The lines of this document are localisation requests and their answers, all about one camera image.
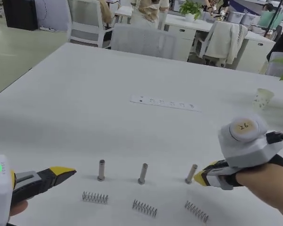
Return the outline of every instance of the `metal pin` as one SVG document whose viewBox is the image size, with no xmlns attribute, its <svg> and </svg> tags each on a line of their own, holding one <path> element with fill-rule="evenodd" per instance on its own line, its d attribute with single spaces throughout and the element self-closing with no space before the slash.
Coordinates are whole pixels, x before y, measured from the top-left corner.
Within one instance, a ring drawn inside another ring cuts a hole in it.
<svg viewBox="0 0 283 226">
<path fill-rule="evenodd" d="M 191 170 L 190 170 L 190 172 L 189 172 L 189 175 L 188 175 L 188 177 L 184 180 L 187 184 L 191 184 L 192 183 L 192 179 L 193 179 L 193 176 L 194 176 L 194 174 L 195 174 L 195 172 L 196 172 L 196 169 L 197 169 L 197 165 L 196 164 L 193 164 L 192 165 L 192 168 L 191 168 Z"/>
<path fill-rule="evenodd" d="M 142 165 L 140 178 L 138 178 L 138 183 L 140 185 L 143 185 L 145 183 L 145 177 L 146 177 L 147 169 L 148 169 L 148 164 L 144 163 Z"/>
<path fill-rule="evenodd" d="M 104 169 L 105 169 L 105 160 L 102 159 L 100 160 L 98 181 L 103 181 L 105 179 Z"/>
</svg>

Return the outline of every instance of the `white jacket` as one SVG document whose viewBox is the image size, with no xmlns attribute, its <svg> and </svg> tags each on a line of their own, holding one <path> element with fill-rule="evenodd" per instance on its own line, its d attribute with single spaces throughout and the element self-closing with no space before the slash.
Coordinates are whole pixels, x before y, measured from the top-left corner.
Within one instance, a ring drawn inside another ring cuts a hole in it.
<svg viewBox="0 0 283 226">
<path fill-rule="evenodd" d="M 213 32 L 210 31 L 206 56 L 219 58 L 220 62 L 232 64 L 247 35 L 247 27 L 241 24 L 216 21 Z"/>
</svg>

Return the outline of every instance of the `paper cup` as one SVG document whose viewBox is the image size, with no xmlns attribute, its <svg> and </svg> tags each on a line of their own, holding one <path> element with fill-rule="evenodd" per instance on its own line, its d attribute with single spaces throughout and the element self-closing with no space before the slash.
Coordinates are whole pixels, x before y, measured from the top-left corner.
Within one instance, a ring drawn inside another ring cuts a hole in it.
<svg viewBox="0 0 283 226">
<path fill-rule="evenodd" d="M 262 111 L 268 105 L 269 101 L 275 94 L 267 89 L 258 89 L 253 100 L 253 109 L 255 111 Z"/>
</svg>

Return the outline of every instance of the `white cabinet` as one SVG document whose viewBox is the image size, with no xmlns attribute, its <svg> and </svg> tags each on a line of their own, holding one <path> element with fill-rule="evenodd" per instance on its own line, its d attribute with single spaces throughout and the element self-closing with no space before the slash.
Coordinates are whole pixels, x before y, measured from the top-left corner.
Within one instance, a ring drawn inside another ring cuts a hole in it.
<svg viewBox="0 0 283 226">
<path fill-rule="evenodd" d="M 186 62 L 189 58 L 196 30 L 169 26 L 168 31 L 178 37 L 175 59 Z"/>
<path fill-rule="evenodd" d="M 261 42 L 255 40 L 244 40 L 237 58 L 232 65 L 227 67 L 234 70 L 260 73 L 266 56 L 274 46 L 274 42 Z"/>
</svg>

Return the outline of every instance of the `white handheld device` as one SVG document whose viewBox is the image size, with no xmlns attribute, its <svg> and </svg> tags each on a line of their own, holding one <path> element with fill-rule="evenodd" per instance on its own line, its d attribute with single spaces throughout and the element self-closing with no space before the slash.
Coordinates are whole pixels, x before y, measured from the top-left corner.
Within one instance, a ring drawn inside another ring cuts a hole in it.
<svg viewBox="0 0 283 226">
<path fill-rule="evenodd" d="M 223 126 L 218 139 L 224 160 L 215 161 L 194 176 L 203 186 L 232 190 L 225 176 L 269 162 L 283 148 L 283 133 L 268 132 L 260 117 L 235 118 Z"/>
<path fill-rule="evenodd" d="M 14 189 L 14 173 L 4 155 L 0 155 L 0 226 L 6 226 L 9 218 L 11 198 Z"/>
</svg>

